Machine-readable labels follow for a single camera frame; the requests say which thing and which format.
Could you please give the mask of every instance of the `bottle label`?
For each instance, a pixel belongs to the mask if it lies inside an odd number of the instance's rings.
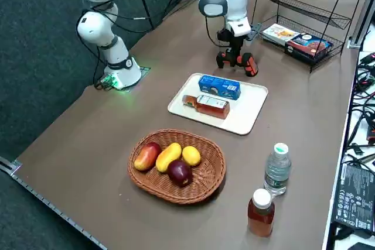
[[[206,95],[200,95],[198,97],[198,103],[203,105],[210,105],[215,108],[224,108],[227,102]]]
[[[267,173],[265,173],[264,178],[265,178],[265,182],[270,187],[272,187],[274,189],[282,189],[282,188],[286,187],[287,183],[288,183],[288,179],[286,179],[284,181],[274,180],[271,177],[269,177],[269,175],[267,175]]]

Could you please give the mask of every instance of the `fruit basket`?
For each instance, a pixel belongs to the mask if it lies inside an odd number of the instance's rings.
[[[155,167],[146,173],[135,169],[133,165],[135,158],[141,148],[150,142],[158,143],[162,149],[175,142],[183,148],[194,146],[198,149],[202,160],[200,165],[193,167],[193,182],[181,188],[173,184],[167,174],[158,172]],[[128,162],[129,177],[138,187],[178,204],[192,204],[208,198],[219,187],[225,171],[223,152],[214,142],[175,129],[158,130],[141,139],[132,151]]]

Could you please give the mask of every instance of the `white bottle cap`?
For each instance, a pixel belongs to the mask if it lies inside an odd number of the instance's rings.
[[[284,156],[289,152],[289,148],[284,143],[277,143],[274,146],[274,151],[276,156]]]
[[[253,194],[253,203],[258,209],[267,209],[271,206],[271,194],[265,189],[257,189]]]

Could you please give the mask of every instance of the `glass bottle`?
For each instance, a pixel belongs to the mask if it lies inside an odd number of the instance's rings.
[[[265,189],[257,189],[248,203],[247,217],[250,231],[260,237],[269,237],[274,222],[275,204]]]
[[[195,108],[198,112],[221,119],[226,119],[230,110],[228,101],[223,101],[207,95],[199,95],[198,97],[184,95],[182,97],[182,102],[184,105]]]

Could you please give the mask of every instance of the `red apple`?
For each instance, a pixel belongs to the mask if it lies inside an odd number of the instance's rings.
[[[174,160],[168,165],[168,176],[179,187],[185,187],[193,181],[192,169],[182,160]]]

